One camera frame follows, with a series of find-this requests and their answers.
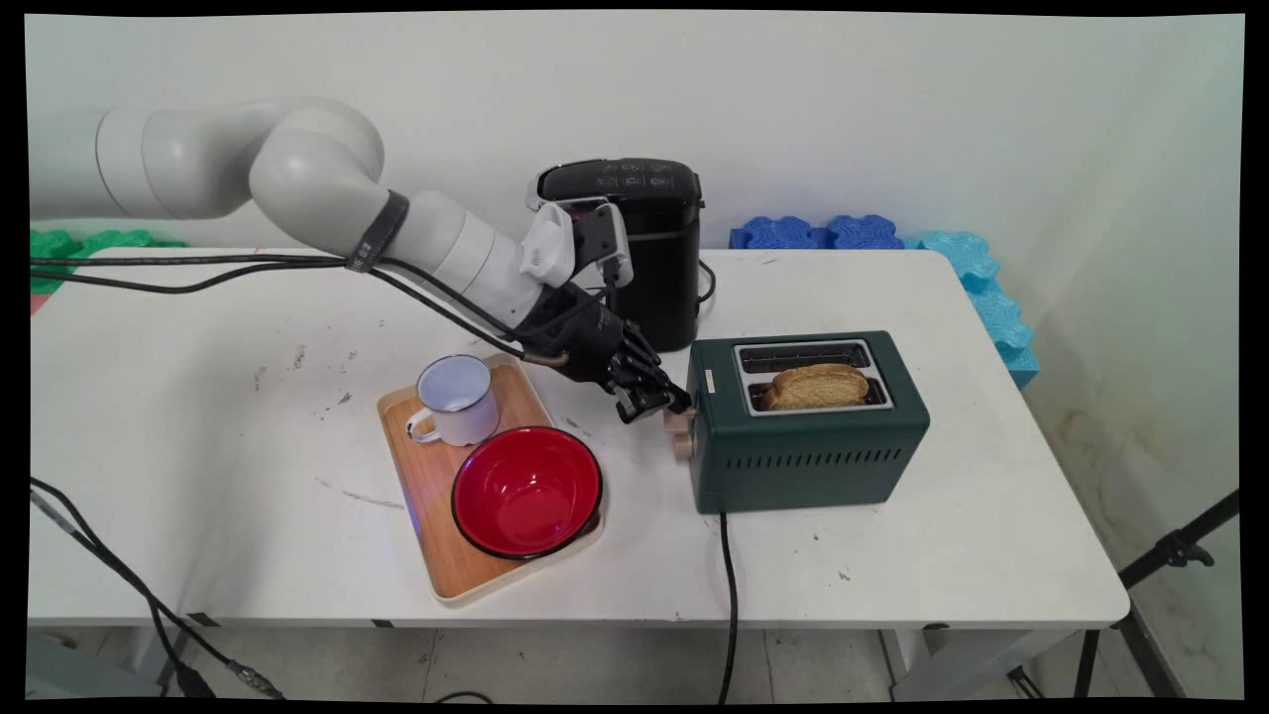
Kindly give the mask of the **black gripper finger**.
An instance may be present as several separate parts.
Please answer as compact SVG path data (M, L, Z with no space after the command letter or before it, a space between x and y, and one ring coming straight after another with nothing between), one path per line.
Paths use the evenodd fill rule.
M626 397L634 394L670 394L687 397L687 393L661 369L661 358L647 339L643 339L638 326L622 326L618 344L618 391Z
M634 386L609 383L609 394L615 394L615 410L622 424L634 424L659 411L680 415L692 407L689 394L673 383Z

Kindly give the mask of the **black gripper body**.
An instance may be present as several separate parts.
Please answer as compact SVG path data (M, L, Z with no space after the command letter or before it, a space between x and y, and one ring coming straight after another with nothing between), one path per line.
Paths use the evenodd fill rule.
M609 391L633 388L637 374L623 353L626 322L609 308L612 288L590 294L577 285L547 288L514 328L525 353L562 356L561 375L575 383L594 383Z

